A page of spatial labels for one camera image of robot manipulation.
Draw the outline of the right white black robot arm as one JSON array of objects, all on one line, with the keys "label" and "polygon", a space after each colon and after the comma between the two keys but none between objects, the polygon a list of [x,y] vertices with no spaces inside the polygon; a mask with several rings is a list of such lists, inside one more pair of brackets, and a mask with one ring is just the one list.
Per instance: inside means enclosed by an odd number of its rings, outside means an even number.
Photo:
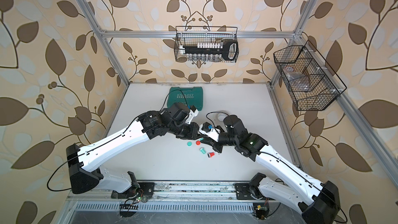
[{"label": "right white black robot arm", "polygon": [[323,183],[286,160],[261,136],[248,132],[237,116],[227,116],[223,123],[224,132],[210,123],[202,124],[200,133],[205,135],[202,142],[218,153],[225,146],[233,146],[238,153],[283,181],[280,184],[258,173],[251,180],[251,194],[255,199],[272,198],[301,214],[307,224],[335,222],[341,209],[336,185],[330,181]]}]

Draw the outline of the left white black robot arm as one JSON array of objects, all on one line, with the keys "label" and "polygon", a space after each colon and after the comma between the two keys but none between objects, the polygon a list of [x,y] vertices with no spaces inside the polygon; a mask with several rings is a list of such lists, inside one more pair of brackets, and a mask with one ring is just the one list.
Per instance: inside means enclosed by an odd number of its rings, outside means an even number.
[{"label": "left white black robot arm", "polygon": [[196,140],[199,126],[193,118],[199,111],[148,111],[139,115],[126,128],[93,144],[66,149],[72,193],[82,194],[92,189],[112,190],[128,195],[139,188],[133,172],[112,172],[103,164],[123,151],[167,133],[182,140]]}]

